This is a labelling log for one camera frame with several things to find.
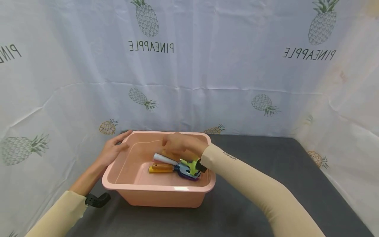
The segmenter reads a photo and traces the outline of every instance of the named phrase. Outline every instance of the human arm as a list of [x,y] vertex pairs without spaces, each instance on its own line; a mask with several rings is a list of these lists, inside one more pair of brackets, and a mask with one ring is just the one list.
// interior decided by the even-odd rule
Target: human arm
[[92,190],[107,166],[116,159],[122,150],[129,148],[126,143],[116,144],[122,142],[131,133],[132,131],[130,130],[108,140],[96,161],[76,180],[68,191],[65,191],[28,232],[26,237],[65,236],[71,227],[83,217],[87,209],[85,196]]
[[223,177],[257,205],[268,219],[275,237],[325,237],[320,228],[280,182],[231,156],[219,147],[180,133],[163,139],[169,152],[189,150],[201,164]]

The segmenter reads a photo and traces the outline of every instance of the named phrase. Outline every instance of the left hand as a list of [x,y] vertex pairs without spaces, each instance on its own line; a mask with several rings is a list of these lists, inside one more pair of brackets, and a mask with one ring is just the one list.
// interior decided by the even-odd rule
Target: left hand
[[129,148],[127,143],[121,143],[120,145],[116,145],[119,142],[122,142],[126,137],[128,137],[132,133],[132,130],[124,132],[117,137],[114,137],[108,140],[103,150],[100,152],[100,155],[97,157],[95,163],[107,167],[117,158],[118,154],[125,149]]

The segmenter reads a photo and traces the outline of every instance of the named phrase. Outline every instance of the pink plastic basin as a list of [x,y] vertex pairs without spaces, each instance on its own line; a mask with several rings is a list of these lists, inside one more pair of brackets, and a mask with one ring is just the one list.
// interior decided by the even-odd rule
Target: pink plastic basin
[[[162,138],[167,133],[171,132],[132,132],[123,141],[130,148],[121,152],[105,171],[102,179],[104,187],[118,191],[133,206],[199,207],[205,194],[215,186],[214,172],[207,170],[198,181],[181,178],[176,172],[149,173],[153,155],[162,150]],[[183,134],[211,144],[207,134]]]

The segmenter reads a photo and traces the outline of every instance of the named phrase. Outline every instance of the green plastic part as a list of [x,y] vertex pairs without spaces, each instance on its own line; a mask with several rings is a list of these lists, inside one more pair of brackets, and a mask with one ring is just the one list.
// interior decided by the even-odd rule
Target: green plastic part
[[180,162],[181,162],[182,164],[185,164],[186,166],[189,167],[189,174],[190,174],[190,175],[195,175],[195,174],[198,172],[198,170],[196,169],[196,164],[197,164],[197,162],[198,162],[199,160],[200,160],[200,159],[197,159],[197,160],[194,160],[194,161],[192,161],[192,162],[188,162],[188,161],[185,161],[185,160],[181,160]]

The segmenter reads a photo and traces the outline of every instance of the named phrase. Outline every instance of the shower curtain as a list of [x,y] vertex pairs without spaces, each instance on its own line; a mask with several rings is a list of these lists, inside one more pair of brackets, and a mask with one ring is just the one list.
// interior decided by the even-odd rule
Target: shower curtain
[[0,231],[123,130],[294,137],[379,235],[379,6],[0,0]]

